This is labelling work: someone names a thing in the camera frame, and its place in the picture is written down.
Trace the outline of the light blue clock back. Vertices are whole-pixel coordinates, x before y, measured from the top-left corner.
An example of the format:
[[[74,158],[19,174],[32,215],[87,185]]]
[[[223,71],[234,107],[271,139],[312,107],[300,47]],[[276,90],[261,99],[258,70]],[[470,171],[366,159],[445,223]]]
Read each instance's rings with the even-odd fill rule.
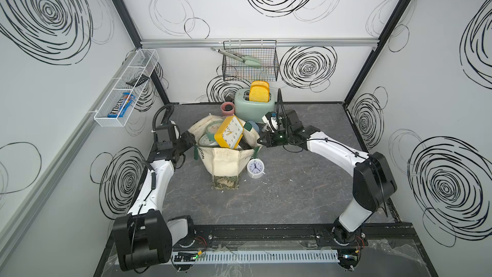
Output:
[[[256,133],[259,133],[260,131],[260,127],[254,121],[247,121],[244,128],[249,132],[255,131]]]

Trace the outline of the white purple face clock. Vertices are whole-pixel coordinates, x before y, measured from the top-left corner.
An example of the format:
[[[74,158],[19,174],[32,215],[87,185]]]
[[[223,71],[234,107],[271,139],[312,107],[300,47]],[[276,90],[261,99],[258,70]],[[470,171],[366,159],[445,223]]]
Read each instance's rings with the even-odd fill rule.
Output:
[[[265,164],[261,159],[251,159],[247,164],[247,173],[252,179],[261,178],[265,174]]]

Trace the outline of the cream canvas tote bag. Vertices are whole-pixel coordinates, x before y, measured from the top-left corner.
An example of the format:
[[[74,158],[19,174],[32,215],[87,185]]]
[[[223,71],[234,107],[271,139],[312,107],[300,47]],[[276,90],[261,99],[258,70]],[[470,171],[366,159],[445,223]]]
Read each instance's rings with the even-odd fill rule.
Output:
[[[212,186],[216,190],[237,190],[241,172],[250,159],[256,157],[262,145],[257,143],[260,135],[254,128],[247,130],[243,137],[251,147],[249,150],[234,150],[218,146],[202,146],[199,141],[206,137],[206,128],[212,123],[222,123],[224,117],[209,115],[192,125],[188,131],[196,138],[196,160],[201,160],[206,170],[212,175]]]

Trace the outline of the yellow rectangular clock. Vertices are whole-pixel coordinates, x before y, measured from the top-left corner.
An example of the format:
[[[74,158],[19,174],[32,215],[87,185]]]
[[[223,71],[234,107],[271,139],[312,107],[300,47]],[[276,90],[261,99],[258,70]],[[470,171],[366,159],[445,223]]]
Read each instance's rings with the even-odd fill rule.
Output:
[[[232,150],[237,149],[242,137],[243,124],[235,115],[225,118],[214,135],[214,139],[220,147]]]

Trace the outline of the silver twin bell clock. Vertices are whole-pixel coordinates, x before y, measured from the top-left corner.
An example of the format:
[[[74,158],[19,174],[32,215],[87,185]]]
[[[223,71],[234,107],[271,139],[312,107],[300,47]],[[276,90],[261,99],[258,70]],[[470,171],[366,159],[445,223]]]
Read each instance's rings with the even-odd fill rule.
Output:
[[[209,138],[207,134],[200,138],[199,145],[204,147],[219,147],[219,144],[215,141],[215,139],[213,137]]]

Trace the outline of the green round pastel clock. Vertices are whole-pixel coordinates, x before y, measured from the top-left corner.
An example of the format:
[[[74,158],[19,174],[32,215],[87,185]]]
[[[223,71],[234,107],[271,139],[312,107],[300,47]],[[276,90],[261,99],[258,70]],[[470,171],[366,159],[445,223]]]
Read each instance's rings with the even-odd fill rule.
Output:
[[[214,142],[215,141],[215,134],[218,132],[219,128],[221,127],[223,121],[214,121],[207,125],[206,127],[206,135],[210,139],[210,141]]]

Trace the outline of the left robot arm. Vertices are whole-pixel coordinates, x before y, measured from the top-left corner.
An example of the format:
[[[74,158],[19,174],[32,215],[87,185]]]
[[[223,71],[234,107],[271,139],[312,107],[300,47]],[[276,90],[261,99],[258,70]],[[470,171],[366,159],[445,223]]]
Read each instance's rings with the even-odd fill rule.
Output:
[[[144,273],[153,265],[168,262],[173,247],[194,241],[194,225],[189,215],[166,221],[163,203],[180,156],[195,144],[188,132],[179,133],[174,121],[153,129],[154,144],[143,165],[146,178],[131,208],[115,220],[112,233],[122,271]]]

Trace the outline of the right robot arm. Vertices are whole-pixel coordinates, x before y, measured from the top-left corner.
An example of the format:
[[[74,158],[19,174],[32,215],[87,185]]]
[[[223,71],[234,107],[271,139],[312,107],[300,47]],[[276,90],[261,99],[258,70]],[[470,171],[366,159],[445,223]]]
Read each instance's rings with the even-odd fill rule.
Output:
[[[314,126],[305,126],[296,111],[268,112],[257,143],[266,147],[297,146],[315,153],[345,170],[353,179],[352,200],[333,223],[337,244],[356,240],[361,226],[397,191],[397,183],[386,157],[356,150],[329,137]]]

